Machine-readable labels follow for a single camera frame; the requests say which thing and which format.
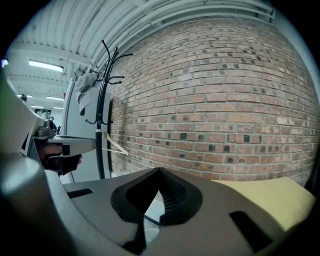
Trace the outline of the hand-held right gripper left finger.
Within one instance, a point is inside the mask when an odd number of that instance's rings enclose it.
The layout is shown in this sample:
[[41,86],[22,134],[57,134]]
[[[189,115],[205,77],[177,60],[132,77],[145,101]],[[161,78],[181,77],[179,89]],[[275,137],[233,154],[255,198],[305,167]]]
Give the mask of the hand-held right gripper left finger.
[[159,234],[145,220],[159,170],[63,184],[62,222],[76,248],[147,248]]

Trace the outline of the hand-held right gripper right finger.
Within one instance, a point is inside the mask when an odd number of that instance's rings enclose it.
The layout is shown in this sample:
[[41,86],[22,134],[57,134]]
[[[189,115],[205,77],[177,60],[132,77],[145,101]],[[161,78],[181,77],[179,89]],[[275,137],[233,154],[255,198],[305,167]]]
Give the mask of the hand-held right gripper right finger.
[[[277,221],[257,204],[219,182],[206,180],[181,171],[171,174],[198,187],[202,193],[199,211],[186,223],[163,226],[148,245],[149,256],[252,256],[271,253],[285,238],[286,232]],[[270,240],[270,244],[254,252],[232,213],[245,215]]]

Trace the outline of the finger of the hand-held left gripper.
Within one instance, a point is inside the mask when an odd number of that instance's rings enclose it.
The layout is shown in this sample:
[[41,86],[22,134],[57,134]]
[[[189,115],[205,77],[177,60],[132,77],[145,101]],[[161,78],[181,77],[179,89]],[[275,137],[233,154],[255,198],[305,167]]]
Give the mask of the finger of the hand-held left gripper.
[[54,136],[49,138],[47,142],[62,146],[63,156],[77,156],[96,148],[96,140],[93,138]]

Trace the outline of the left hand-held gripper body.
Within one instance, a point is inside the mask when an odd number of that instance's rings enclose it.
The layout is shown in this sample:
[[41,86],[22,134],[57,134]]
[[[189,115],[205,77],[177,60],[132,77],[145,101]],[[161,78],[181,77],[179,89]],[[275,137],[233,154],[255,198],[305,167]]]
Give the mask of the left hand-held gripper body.
[[21,146],[20,153],[23,156],[29,156],[32,150],[43,148],[48,143],[48,139],[53,138],[55,135],[54,124],[51,120],[37,119],[31,125]]

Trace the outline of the person's left hand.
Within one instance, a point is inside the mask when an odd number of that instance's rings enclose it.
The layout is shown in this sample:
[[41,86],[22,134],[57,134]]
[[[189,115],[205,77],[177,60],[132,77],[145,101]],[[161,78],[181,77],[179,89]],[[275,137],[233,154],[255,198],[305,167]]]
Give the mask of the person's left hand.
[[42,149],[38,150],[38,156],[41,162],[50,156],[60,155],[63,152],[63,147],[60,144],[47,144]]

